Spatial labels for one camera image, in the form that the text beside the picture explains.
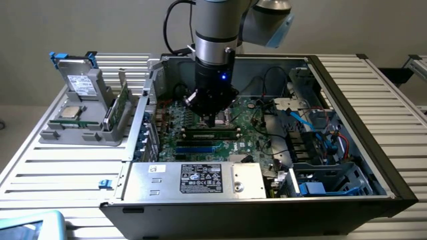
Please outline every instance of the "capacitor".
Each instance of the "capacitor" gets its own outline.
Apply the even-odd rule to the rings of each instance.
[[[249,103],[249,104],[247,104],[247,108],[249,108],[249,109],[255,109],[255,107],[257,107],[257,106],[255,106],[254,103]]]

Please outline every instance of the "gray wall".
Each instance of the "gray wall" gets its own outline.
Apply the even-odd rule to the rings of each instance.
[[[162,53],[174,0],[0,0],[0,104],[48,105],[64,85],[51,51]],[[279,49],[247,53],[366,53],[378,66],[427,54],[427,0],[294,0],[297,15]],[[170,42],[190,42],[188,6],[170,20]]]

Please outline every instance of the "motherboard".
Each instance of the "motherboard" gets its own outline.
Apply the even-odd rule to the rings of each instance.
[[[255,162],[269,176],[274,156],[270,137],[255,131],[257,128],[267,132],[262,111],[257,109],[257,100],[238,98],[217,115],[215,127],[210,128],[180,102],[160,102],[156,111],[159,162]]]

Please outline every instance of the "robotic arm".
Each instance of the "robotic arm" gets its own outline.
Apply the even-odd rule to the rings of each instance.
[[[289,0],[196,0],[195,90],[188,108],[215,126],[215,116],[235,101],[237,48],[249,42],[278,48],[293,24]]]

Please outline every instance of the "green circuit board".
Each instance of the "green circuit board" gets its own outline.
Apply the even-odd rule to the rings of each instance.
[[[254,157],[255,163],[261,163],[261,168],[265,175],[269,175],[270,165],[274,163],[271,148],[261,151],[257,147],[257,142],[263,146],[270,139],[263,134],[254,130],[251,125],[251,118],[257,108],[250,108],[249,104],[255,104],[255,101],[249,97],[241,97],[233,107],[219,114],[219,122],[214,128],[208,128],[203,123],[200,117],[191,112],[178,102],[172,102],[166,106],[166,109],[158,111],[158,131],[160,136],[162,151],[159,153],[160,162],[238,162],[246,156]],[[257,112],[255,119],[261,120],[262,111]],[[190,130],[215,131],[215,129],[237,129],[239,128],[239,138],[237,140],[213,140],[210,141],[214,146],[213,152],[204,153],[178,153],[176,149],[180,148],[179,142],[183,142],[182,128]],[[266,132],[266,127],[257,125],[257,129]]]

